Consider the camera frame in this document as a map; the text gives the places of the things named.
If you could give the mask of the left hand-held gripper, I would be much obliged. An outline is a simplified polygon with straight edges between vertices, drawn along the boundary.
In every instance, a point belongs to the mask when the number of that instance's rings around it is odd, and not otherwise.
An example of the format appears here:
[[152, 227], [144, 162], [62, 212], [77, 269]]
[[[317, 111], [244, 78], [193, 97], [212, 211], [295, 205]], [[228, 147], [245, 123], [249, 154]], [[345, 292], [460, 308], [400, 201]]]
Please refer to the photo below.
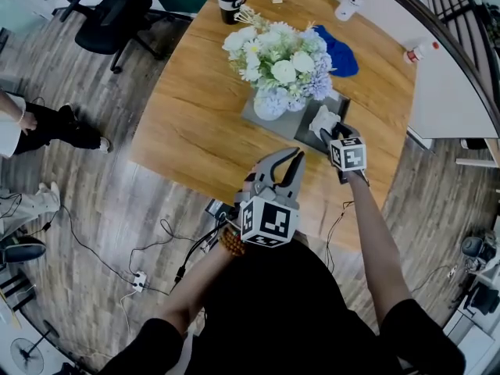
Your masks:
[[[275, 169], [291, 159], [283, 180]], [[275, 248], [291, 241], [299, 223], [298, 193], [305, 173], [305, 153], [284, 148], [260, 159], [235, 196], [237, 222], [245, 243]]]

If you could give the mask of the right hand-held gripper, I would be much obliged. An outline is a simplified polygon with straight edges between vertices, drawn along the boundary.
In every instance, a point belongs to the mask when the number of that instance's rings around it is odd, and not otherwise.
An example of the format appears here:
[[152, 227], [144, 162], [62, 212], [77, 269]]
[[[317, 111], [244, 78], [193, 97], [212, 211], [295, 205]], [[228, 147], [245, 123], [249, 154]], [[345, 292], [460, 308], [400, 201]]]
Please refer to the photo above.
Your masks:
[[366, 145], [360, 133], [344, 122], [337, 122], [331, 131], [320, 129], [320, 138], [325, 149], [330, 153], [331, 165], [336, 168], [340, 184], [348, 183], [347, 173], [354, 172], [367, 184]]

